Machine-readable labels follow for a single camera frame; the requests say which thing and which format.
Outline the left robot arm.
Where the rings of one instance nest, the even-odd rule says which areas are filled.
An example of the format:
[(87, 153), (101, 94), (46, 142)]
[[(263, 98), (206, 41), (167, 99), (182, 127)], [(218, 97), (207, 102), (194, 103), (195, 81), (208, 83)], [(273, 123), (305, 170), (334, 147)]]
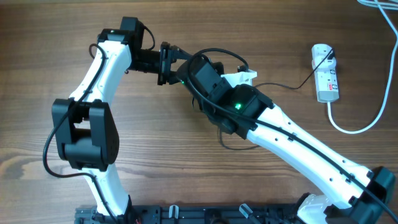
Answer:
[(148, 30), (136, 17), (123, 17), (119, 29), (103, 29), (90, 53), (93, 58), (88, 73), (67, 99), (52, 105), (54, 128), (43, 152), (45, 170), (50, 170), (47, 153), (56, 140), (59, 157), (76, 170), (76, 177), (86, 179), (97, 206), (89, 214), (80, 213), (77, 223), (138, 223), (130, 196), (116, 168), (119, 134), (110, 106), (122, 76), (130, 70), (156, 73), (157, 83), (177, 83), (171, 65), (191, 56), (177, 46), (164, 42), (159, 51), (142, 46)]

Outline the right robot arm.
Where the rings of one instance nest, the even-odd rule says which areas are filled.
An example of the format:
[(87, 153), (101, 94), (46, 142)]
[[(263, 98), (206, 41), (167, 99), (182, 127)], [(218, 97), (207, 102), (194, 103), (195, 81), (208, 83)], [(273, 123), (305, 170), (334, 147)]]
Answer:
[(244, 82), (249, 69), (224, 74), (221, 63), (196, 56), (177, 70), (177, 78), (200, 109), (222, 132), (237, 134), (270, 150), (316, 185), (295, 216), (303, 223), (376, 223), (389, 213), (394, 174), (368, 169), (341, 156), (295, 124), (268, 96)]

